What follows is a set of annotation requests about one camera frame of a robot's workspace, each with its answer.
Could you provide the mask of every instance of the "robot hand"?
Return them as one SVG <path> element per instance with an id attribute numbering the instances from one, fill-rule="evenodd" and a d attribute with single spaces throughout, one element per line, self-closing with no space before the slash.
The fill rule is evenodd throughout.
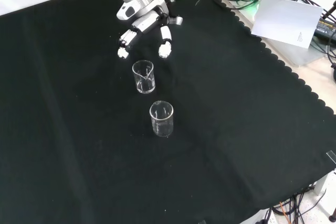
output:
<path id="1" fill-rule="evenodd" d="M 120 58 L 128 57 L 129 53 L 127 49 L 130 48 L 131 43 L 135 42 L 137 37 L 150 30 L 155 24 L 160 24 L 160 21 L 169 17 L 169 10 L 165 0 L 124 0 L 124 4 L 118 11 L 117 17 L 120 20 L 127 20 L 134 15 L 138 19 L 132 24 L 132 28 L 119 39 L 120 48 L 118 56 Z M 178 22 L 175 22 L 175 24 L 178 23 L 179 25 L 182 23 L 182 18 L 179 17 Z M 163 26 L 161 34 L 164 44 L 159 49 L 159 56 L 167 58 L 171 52 L 172 40 L 169 28 Z"/>

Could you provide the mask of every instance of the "orange cable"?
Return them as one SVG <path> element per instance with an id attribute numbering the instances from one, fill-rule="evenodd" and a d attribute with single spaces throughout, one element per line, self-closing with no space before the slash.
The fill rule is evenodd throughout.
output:
<path id="1" fill-rule="evenodd" d="M 288 219 L 287 215 L 285 214 L 285 211 L 284 211 L 284 209 L 283 209 L 283 206 L 282 206 L 282 203 L 281 203 L 281 201 L 280 201 L 280 207 L 281 207 L 281 210 L 282 210 L 282 212 L 283 212 L 283 215 L 286 217 L 286 219 L 287 219 L 288 223 L 289 223 L 289 224 L 292 224 L 292 223 L 290 223 L 290 221 L 289 221 L 289 219 Z"/>

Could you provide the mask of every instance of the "white paper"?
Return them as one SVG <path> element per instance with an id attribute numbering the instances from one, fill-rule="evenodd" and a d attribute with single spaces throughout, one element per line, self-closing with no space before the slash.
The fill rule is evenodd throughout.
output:
<path id="1" fill-rule="evenodd" d="M 322 11 L 291 0 L 261 0 L 252 34 L 308 48 Z"/>

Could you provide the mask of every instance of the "glass beaker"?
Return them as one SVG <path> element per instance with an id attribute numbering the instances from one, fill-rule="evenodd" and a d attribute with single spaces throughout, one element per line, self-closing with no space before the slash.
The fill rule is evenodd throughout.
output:
<path id="1" fill-rule="evenodd" d="M 174 129 L 173 106 L 165 101 L 156 101 L 149 110 L 153 131 L 158 136 L 169 136 Z"/>
<path id="2" fill-rule="evenodd" d="M 139 60 L 134 63 L 133 74 L 135 85 L 140 93 L 148 94 L 155 89 L 154 65 L 148 60 Z"/>

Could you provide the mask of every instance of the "black tablecloth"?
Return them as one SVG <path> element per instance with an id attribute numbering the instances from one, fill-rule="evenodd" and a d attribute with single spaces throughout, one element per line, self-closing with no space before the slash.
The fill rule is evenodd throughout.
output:
<path id="1" fill-rule="evenodd" d="M 0 18 L 1 223 L 239 223 L 333 168 L 331 109 L 212 0 L 171 5 L 127 60 L 122 0 L 53 0 Z M 156 89 L 131 66 L 154 63 Z M 150 105 L 174 106 L 174 132 Z"/>

